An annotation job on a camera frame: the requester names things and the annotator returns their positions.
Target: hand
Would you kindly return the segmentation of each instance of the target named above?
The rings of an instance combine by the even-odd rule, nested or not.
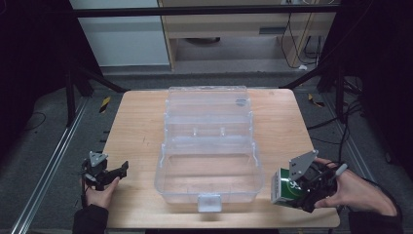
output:
[[[322,164],[330,163],[321,158],[316,158],[315,161]],[[315,203],[316,208],[331,208],[340,205],[376,212],[380,215],[397,215],[397,209],[388,196],[350,170],[345,170],[337,177],[337,191],[333,196]]]
[[[86,200],[88,205],[94,204],[107,210],[109,208],[110,201],[112,200],[112,194],[115,191],[116,186],[118,186],[119,180],[120,178],[116,177],[103,191],[97,191],[89,188],[86,191]]]

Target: black pole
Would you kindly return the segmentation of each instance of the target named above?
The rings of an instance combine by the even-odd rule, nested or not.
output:
[[[354,10],[352,5],[250,5],[250,6],[204,6],[160,7],[123,9],[82,9],[48,12],[48,15],[76,18],[149,17],[183,15],[229,15],[229,14],[279,14],[279,13],[335,13]]]

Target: wooden table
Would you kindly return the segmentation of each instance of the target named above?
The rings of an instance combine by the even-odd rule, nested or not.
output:
[[[271,176],[288,160],[313,149],[290,90],[248,90],[254,114],[254,139],[265,172],[265,187],[252,203],[223,204],[222,213],[199,214],[197,204],[167,204],[154,187],[164,140],[168,91],[125,93],[104,152],[108,169],[130,162],[109,208],[110,228],[287,228],[335,227],[335,209],[312,214],[271,204]]]

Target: black cable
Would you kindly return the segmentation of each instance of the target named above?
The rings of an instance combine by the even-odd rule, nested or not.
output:
[[[45,123],[45,121],[46,121],[46,114],[45,114],[45,113],[42,113],[42,112],[33,112],[33,115],[35,115],[35,114],[40,114],[40,115],[42,115],[42,116],[43,116],[43,120],[40,122],[40,124],[38,124],[38,125],[36,125],[36,126],[34,126],[34,127],[31,127],[31,128],[28,128],[28,129],[24,129],[25,131],[31,131],[31,130],[37,129],[37,128],[39,128],[43,123]]]
[[[346,111],[346,114],[344,115],[344,131],[343,131],[343,136],[341,137],[339,151],[338,151],[338,162],[341,162],[341,159],[342,159],[344,142],[347,141],[347,139],[350,136],[349,117],[350,117],[351,114],[356,113],[356,112],[361,110],[361,108],[358,108],[358,109],[354,110],[354,108],[359,107],[360,104],[357,104],[356,106],[351,107],[352,104],[356,103],[356,102],[358,102],[358,99],[349,104],[349,106],[347,108],[347,111]]]
[[[317,44],[316,65],[319,65],[319,58],[321,57],[321,36],[319,36],[319,43]]]
[[[292,15],[292,13],[290,13],[289,14],[289,16],[288,16],[288,24],[287,24],[287,28],[288,28],[288,31],[289,31],[289,35],[291,36],[291,40],[292,40],[292,44],[294,45],[294,49],[295,49],[295,55],[297,56],[297,58],[304,64],[304,65],[310,65],[310,64],[314,64],[315,62],[306,62],[306,61],[303,61],[301,58],[300,58],[300,55],[298,55],[298,48],[297,48],[297,44],[295,43],[295,40],[294,40],[294,36],[292,35],[292,29],[291,29],[291,15]]]
[[[315,138],[315,137],[312,137],[312,136],[310,136],[310,138],[311,138],[311,139],[314,139],[314,140],[318,140],[318,141],[324,142],[324,143],[330,143],[330,144],[340,144],[339,142],[331,142],[331,141],[327,141],[327,140],[323,140],[323,139]]]
[[[349,112],[346,111],[346,112],[344,113],[344,115],[352,115],[352,114],[356,113],[356,112],[358,111],[358,109],[357,109],[357,110],[353,110],[353,108],[355,108],[355,107],[352,107],[352,108],[349,110]],[[339,118],[338,118],[338,117],[334,117],[334,118],[332,118],[332,119],[326,120],[326,121],[321,122],[321,123],[319,123],[319,124],[316,124],[316,125],[314,125],[314,126],[307,127],[307,131],[313,130],[313,129],[317,129],[317,128],[320,128],[320,127],[323,127],[323,126],[325,126],[325,125],[327,125],[327,124],[330,124],[330,123],[334,122],[334,121],[337,120],[337,119],[339,119]]]
[[[284,38],[284,35],[285,35],[285,33],[286,33],[286,31],[287,31],[288,29],[289,29],[289,32],[290,32],[290,34],[291,34],[292,43],[293,43],[293,45],[294,45],[295,55],[298,57],[298,59],[299,59],[301,62],[304,63],[304,65],[314,64],[315,62],[306,63],[306,62],[302,61],[302,59],[301,59],[300,56],[298,55],[297,45],[295,44],[295,40],[294,40],[294,37],[292,36],[292,31],[291,31],[291,13],[290,13],[290,14],[288,14],[288,21],[287,21],[287,23],[286,23],[285,31],[284,31],[284,33],[282,34],[282,39],[281,39],[282,53],[283,53],[283,55],[284,55],[284,57],[285,57],[285,60],[286,60],[287,65],[288,65],[290,68],[299,68],[299,66],[293,66],[293,65],[289,64],[288,59],[287,59],[287,57],[286,57],[285,50],[283,49],[283,38]]]
[[[304,46],[303,52],[304,52],[304,55],[306,56],[306,58],[308,58],[308,59],[315,59],[315,60],[316,60],[316,63],[318,63],[319,54],[320,54],[320,49],[321,49],[321,36],[319,36],[319,40],[318,40],[318,44],[317,44],[317,49],[316,49],[315,52],[308,52],[308,51],[307,51],[308,45],[309,45],[311,39],[312,39],[312,36],[309,36],[309,38],[307,39],[306,45]]]

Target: cabinet drawer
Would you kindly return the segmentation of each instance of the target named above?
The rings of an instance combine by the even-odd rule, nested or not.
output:
[[[160,0],[162,7],[278,5],[282,0]],[[263,27],[285,27],[288,14],[235,14],[163,17],[169,38],[257,36]]]

